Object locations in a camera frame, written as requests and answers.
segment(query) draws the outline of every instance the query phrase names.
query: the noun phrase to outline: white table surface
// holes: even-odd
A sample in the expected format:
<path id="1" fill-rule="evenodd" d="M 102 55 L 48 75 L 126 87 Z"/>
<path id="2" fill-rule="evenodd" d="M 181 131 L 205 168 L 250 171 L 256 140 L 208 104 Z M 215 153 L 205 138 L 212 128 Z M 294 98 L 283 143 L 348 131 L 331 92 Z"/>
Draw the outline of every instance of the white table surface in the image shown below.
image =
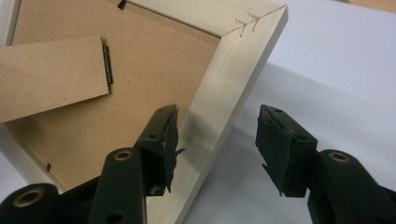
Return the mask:
<path id="1" fill-rule="evenodd" d="M 289 22 L 184 223 L 310 223 L 279 197 L 255 147 L 261 105 L 358 158 L 396 190 L 396 14 L 329 0 L 283 0 Z M 25 182 L 0 153 L 0 200 Z"/>

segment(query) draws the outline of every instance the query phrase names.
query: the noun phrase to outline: metal rivet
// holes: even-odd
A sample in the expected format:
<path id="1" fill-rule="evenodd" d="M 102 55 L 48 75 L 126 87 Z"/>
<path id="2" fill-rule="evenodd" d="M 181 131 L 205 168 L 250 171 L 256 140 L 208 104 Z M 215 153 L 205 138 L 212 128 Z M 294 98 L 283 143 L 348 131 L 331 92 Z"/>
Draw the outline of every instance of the metal rivet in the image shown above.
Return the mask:
<path id="1" fill-rule="evenodd" d="M 340 162 L 349 162 L 350 161 L 350 158 L 341 152 L 331 152 L 331 153 L 329 153 L 329 157 L 335 161 L 340 161 Z"/>
<path id="2" fill-rule="evenodd" d="M 29 189 L 15 199 L 14 206 L 26 207 L 34 204 L 40 201 L 41 198 L 43 198 L 44 192 L 45 191 L 43 188 Z"/>
<path id="3" fill-rule="evenodd" d="M 114 159 L 116 161 L 126 161 L 132 157 L 132 152 L 129 150 L 123 150 L 121 152 L 118 152 L 116 155 L 114 155 Z"/>

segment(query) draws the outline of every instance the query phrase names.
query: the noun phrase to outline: white picture frame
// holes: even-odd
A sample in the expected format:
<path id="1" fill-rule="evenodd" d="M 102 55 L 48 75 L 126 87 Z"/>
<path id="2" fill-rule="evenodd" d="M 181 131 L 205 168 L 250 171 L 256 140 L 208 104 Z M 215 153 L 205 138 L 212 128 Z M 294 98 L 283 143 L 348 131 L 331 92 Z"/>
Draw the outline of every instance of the white picture frame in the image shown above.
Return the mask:
<path id="1" fill-rule="evenodd" d="M 188 150 L 177 157 L 172 193 L 147 199 L 148 223 L 181 223 L 287 22 L 287 6 L 270 0 L 130 1 L 221 39 L 179 129 L 178 148 Z M 19 4 L 6 1 L 9 9 L 0 11 L 2 46 L 11 43 Z M 3 124 L 0 149 L 28 183 L 50 182 L 62 190 Z"/>

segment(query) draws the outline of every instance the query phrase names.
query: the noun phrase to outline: cardboard backing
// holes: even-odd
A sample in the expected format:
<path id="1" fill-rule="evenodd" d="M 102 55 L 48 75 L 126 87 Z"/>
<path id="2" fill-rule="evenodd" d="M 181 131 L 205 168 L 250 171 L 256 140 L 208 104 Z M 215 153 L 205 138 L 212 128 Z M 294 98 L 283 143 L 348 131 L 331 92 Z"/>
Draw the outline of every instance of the cardboard backing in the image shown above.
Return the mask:
<path id="1" fill-rule="evenodd" d="M 0 78 L 0 123 L 108 94 L 102 39 L 0 48 Z"/>
<path id="2" fill-rule="evenodd" d="M 66 189 L 100 174 L 105 156 L 131 147 L 154 110 L 177 103 L 183 121 L 219 39 L 118 1 L 22 1 L 13 45 L 101 35 L 111 94 L 7 123 Z"/>

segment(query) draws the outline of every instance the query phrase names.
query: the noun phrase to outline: clamp jaw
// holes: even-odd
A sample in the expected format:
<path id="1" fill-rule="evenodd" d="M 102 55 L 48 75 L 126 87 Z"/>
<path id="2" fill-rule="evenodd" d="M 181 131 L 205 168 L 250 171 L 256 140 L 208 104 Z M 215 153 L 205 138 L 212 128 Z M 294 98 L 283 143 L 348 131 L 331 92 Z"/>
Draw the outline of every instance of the clamp jaw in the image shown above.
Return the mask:
<path id="1" fill-rule="evenodd" d="M 284 111 L 262 105 L 256 146 L 280 195 L 303 198 L 315 224 L 396 223 L 396 193 L 375 183 L 353 156 L 316 151 L 318 140 Z"/>
<path id="2" fill-rule="evenodd" d="M 146 197 L 170 191 L 177 165 L 177 106 L 159 108 L 133 147 L 106 156 L 102 174 L 59 194 L 33 184 L 0 205 L 0 223 L 147 223 Z"/>

